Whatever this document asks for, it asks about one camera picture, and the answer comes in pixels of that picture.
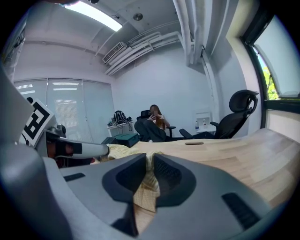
bottle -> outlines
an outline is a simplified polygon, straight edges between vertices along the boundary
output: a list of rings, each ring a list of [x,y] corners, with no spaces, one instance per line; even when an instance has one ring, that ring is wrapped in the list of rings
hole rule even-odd
[[[203,128],[206,128],[205,118],[203,118]]]

woman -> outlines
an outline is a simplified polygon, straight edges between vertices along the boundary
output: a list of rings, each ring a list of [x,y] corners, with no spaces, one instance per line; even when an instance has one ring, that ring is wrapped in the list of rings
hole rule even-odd
[[[135,123],[135,129],[142,136],[141,141],[143,142],[164,142],[165,128],[169,126],[169,122],[161,114],[157,105],[150,107],[150,117],[145,122],[137,121]]]

open window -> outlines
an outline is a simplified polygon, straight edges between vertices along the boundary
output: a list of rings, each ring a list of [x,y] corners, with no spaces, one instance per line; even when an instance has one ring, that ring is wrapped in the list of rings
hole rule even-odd
[[[280,19],[260,6],[241,40],[254,65],[266,110],[300,113],[300,53]]]

frosted glass panel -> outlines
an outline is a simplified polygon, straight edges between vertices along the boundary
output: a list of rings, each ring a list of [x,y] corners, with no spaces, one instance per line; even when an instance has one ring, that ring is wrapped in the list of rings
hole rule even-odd
[[[15,86],[24,98],[31,97],[33,100],[38,98],[46,105],[46,79],[15,82]]]
[[[114,114],[111,86],[84,81],[83,89],[91,137],[94,143],[101,143],[109,136],[107,123]]]
[[[300,93],[300,56],[280,20],[274,16],[255,47],[265,60],[280,97],[297,97]]]
[[[83,104],[82,81],[49,79],[47,107],[59,124],[66,127],[68,139],[91,142]]]

green foliage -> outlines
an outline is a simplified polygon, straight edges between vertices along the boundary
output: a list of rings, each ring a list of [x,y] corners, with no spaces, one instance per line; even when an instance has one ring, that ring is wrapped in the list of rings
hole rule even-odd
[[[267,84],[267,91],[268,91],[268,100],[278,100],[280,99],[278,97],[275,84],[273,82],[273,78],[270,77],[270,71],[267,67],[264,67],[263,69],[264,78],[266,80]]]

